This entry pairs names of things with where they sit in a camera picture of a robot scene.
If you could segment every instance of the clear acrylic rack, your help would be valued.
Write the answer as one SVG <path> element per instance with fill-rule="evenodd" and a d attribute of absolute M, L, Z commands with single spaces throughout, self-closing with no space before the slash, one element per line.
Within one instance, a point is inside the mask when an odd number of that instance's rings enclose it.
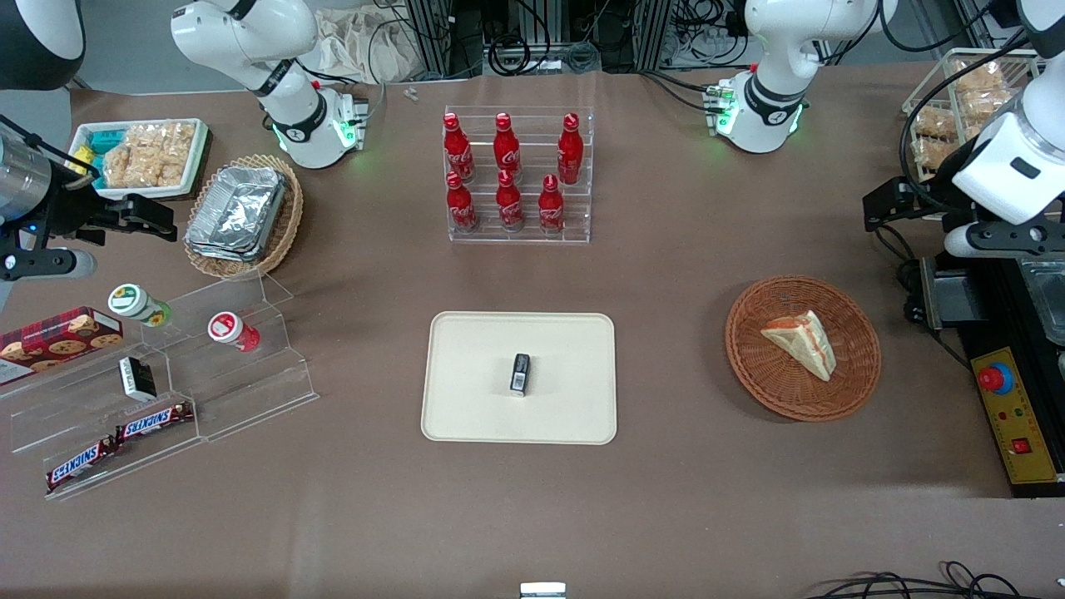
<path fill-rule="evenodd" d="M 458 115 L 462 130 L 470 137 L 473 146 L 474 180 L 466 183 L 473 196 L 474 209 L 480 226 L 472 233 L 462 233 L 452 226 L 447 216 L 447 232 L 456 243 L 548 243 L 548 244 L 585 244 L 591 241 L 592 234 L 592 159 L 593 140 L 595 134 L 595 118 L 591 107 L 469 107 L 448 106 L 445 112 Z M 492 142 L 495 140 L 495 115 L 501 112 L 510 114 L 514 134 L 521 142 L 522 180 L 519 190 L 522 193 L 522 212 L 525 214 L 525 227 L 510 233 L 503 229 L 499 222 L 499 211 L 495 204 L 495 190 L 498 188 L 495 167 L 495 153 Z M 562 132 L 562 117 L 569 112 L 580 117 L 580 136 L 585 142 L 584 159 L 580 167 L 580 178 L 576 184 L 561 185 L 564 201 L 564 228 L 560 236 L 547 236 L 540 230 L 540 214 L 537 200 L 543 187 L 543 177 L 548 173 L 557 174 L 558 137 Z M 444 175 L 450 171 L 447 155 L 442 150 Z M 446 195 L 447 187 L 440 179 L 440 189 Z"/>
<path fill-rule="evenodd" d="M 44 373 L 47 376 L 2 396 L 12 410 L 12 451 L 43 460 L 44 493 L 45 472 L 114 434 L 116 426 L 168 405 L 192 402 L 194 421 L 129 440 L 46 496 L 68 499 L 317 399 L 307 360 L 289 343 L 277 307 L 290 298 L 292 294 L 274 278 L 253 271 L 167 302 L 173 315 L 162 327 L 124 321 L 126 345 L 89 354 L 75 368 Z M 259 329 L 256 351 L 242 353 L 208 337 L 207 323 L 224 310 L 236 312 Z M 125 356 L 151 368 L 155 401 L 140 403 L 125 395 L 118 371 L 118 360 Z"/>

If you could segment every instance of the yellow panel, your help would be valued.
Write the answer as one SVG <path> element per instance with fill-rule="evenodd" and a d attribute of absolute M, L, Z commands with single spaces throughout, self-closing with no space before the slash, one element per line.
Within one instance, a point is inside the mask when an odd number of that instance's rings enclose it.
<path fill-rule="evenodd" d="M 1013 371 L 1013 389 L 1009 393 L 998 395 L 980 389 L 1010 482 L 1015 485 L 1056 482 L 1058 473 L 1054 471 L 1039 424 L 1032 414 L 1028 394 L 1017 374 L 1017 363 L 1013 360 L 1013 353 L 1009 347 L 1004 347 L 980 356 L 972 360 L 972 372 L 979 373 L 992 362 L 1002 362 Z M 1031 453 L 1014 451 L 1016 439 L 1027 440 Z"/>

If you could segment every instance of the snickers bar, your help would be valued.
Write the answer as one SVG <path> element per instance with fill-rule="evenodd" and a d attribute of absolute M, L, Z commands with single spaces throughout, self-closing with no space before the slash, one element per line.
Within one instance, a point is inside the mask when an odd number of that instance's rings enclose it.
<path fill-rule="evenodd" d="M 54 470 L 45 474 L 45 479 L 48 482 L 48 492 L 45 495 L 51 493 L 59 488 L 60 485 L 77 476 L 85 468 L 97 464 L 116 451 L 118 451 L 118 442 L 111 435 L 108 435 L 105 439 L 96 441 L 96 443 L 85 451 L 64 462 Z"/>
<path fill-rule="evenodd" d="M 125 443 L 130 437 L 154 433 L 155 431 L 159 431 L 169 424 L 174 424 L 175 422 L 184 422 L 185 420 L 194 420 L 195 418 L 196 415 L 193 412 L 193 404 L 191 402 L 181 402 L 180 404 L 175 404 L 164 410 L 145 416 L 144 418 L 138 418 L 133 422 L 116 426 L 115 439 L 117 439 L 119 443 Z"/>

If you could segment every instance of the green led light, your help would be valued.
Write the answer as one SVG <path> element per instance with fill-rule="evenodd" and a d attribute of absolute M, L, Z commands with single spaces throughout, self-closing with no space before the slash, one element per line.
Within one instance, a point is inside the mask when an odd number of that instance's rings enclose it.
<path fill-rule="evenodd" d="M 802 104 L 799 104 L 799 108 L 796 109 L 796 118 L 794 118 L 794 120 L 791 122 L 791 128 L 788 129 L 788 135 L 790 135 L 791 133 L 794 133 L 796 129 L 799 128 L 799 117 L 800 116 L 802 116 Z"/>
<path fill-rule="evenodd" d="M 340 143 L 344 144 L 345 148 L 349 148 L 355 145 L 355 126 L 333 120 L 333 129 L 337 131 L 337 135 L 340 136 Z"/>
<path fill-rule="evenodd" d="M 281 136 L 281 132 L 277 130 L 277 127 L 274 127 L 274 134 L 277 135 L 277 143 L 281 145 L 281 149 L 289 151 L 289 146 L 284 145 L 284 137 Z"/>
<path fill-rule="evenodd" d="M 718 133 L 721 133 L 722 135 L 732 133 L 733 123 L 735 123 L 735 119 L 733 118 L 733 111 L 725 111 L 721 115 L 721 118 L 718 119 Z"/>

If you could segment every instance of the red cap bottle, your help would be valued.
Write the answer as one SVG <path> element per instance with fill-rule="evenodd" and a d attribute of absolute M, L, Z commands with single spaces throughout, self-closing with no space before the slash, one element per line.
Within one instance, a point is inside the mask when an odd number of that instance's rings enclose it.
<path fill-rule="evenodd" d="M 473 179 L 473 149 L 454 112 L 444 114 L 444 151 L 447 164 L 469 183 Z"/>
<path fill-rule="evenodd" d="M 510 115 L 501 112 L 495 115 L 495 165 L 499 171 L 509 171 L 514 176 L 514 182 L 522 180 L 522 153 L 518 136 L 510 128 Z"/>
<path fill-rule="evenodd" d="M 558 191 L 558 178 L 546 175 L 543 191 L 540 192 L 540 228 L 547 234 L 562 232 L 562 192 Z"/>
<path fill-rule="evenodd" d="M 457 232 L 472 233 L 477 230 L 477 212 L 473 208 L 473 198 L 470 190 L 462 184 L 462 177 L 455 171 L 447 174 L 447 211 Z"/>
<path fill-rule="evenodd" d="M 495 191 L 495 203 L 499 205 L 499 220 L 503 230 L 517 233 L 525 227 L 522 214 L 522 193 L 514 187 L 514 175 L 510 171 L 499 171 L 499 189 Z"/>
<path fill-rule="evenodd" d="M 558 139 L 558 178 L 564 185 L 576 184 L 580 178 L 580 160 L 585 155 L 585 141 L 577 128 L 580 119 L 571 112 L 562 119 L 562 136 Z"/>

